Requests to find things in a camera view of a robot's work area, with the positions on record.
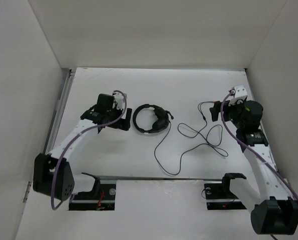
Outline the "black headphones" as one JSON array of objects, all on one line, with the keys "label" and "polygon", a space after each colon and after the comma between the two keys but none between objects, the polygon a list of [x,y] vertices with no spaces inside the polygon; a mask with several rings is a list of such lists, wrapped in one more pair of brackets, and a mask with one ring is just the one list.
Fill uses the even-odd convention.
[{"label": "black headphones", "polygon": [[[146,120],[146,128],[142,128],[137,123],[138,114],[142,111],[152,112],[151,115],[146,115],[149,117],[149,119]],[[143,104],[137,107],[133,112],[132,122],[136,130],[142,134],[157,134],[167,129],[173,119],[174,116],[170,111],[154,104]]]}]

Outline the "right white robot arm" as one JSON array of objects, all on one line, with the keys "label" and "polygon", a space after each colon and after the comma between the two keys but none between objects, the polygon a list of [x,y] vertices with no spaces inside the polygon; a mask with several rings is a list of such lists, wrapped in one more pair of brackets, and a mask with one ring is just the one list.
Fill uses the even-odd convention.
[{"label": "right white robot arm", "polygon": [[226,173],[221,193],[237,196],[250,213],[258,235],[293,235],[298,226],[298,196],[275,169],[269,144],[259,128],[263,114],[260,103],[247,99],[216,101],[210,108],[212,121],[230,121],[236,127],[232,137],[241,147],[256,179],[258,191],[241,173]]}]

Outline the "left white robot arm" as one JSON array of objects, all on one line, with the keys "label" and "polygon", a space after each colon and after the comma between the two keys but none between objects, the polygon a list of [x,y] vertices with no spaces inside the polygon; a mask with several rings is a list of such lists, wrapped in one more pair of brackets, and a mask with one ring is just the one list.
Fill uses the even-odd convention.
[{"label": "left white robot arm", "polygon": [[87,109],[69,135],[48,153],[35,158],[33,190],[51,198],[52,210],[78,194],[96,198],[100,194],[100,179],[90,173],[73,174],[71,164],[82,148],[104,128],[128,131],[132,110],[127,107],[127,96],[120,90],[101,93],[97,103]]}]

